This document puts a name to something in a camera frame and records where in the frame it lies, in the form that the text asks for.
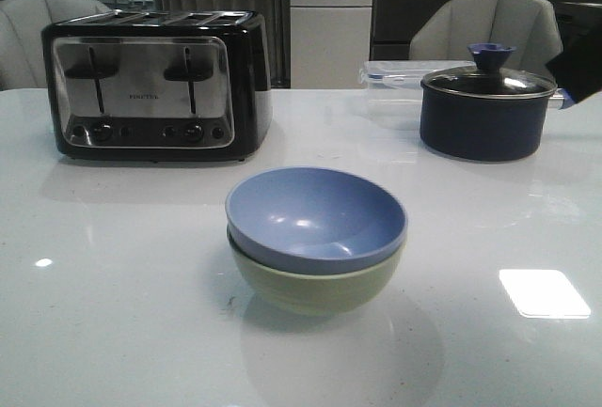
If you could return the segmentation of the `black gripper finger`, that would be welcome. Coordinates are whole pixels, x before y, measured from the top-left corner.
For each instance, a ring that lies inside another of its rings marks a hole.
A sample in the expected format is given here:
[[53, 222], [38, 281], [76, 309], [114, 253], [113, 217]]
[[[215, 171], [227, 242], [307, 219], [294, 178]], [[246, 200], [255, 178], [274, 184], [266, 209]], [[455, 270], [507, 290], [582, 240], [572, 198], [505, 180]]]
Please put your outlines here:
[[557, 85], [571, 103], [601, 91], [601, 26], [592, 28], [546, 63]]

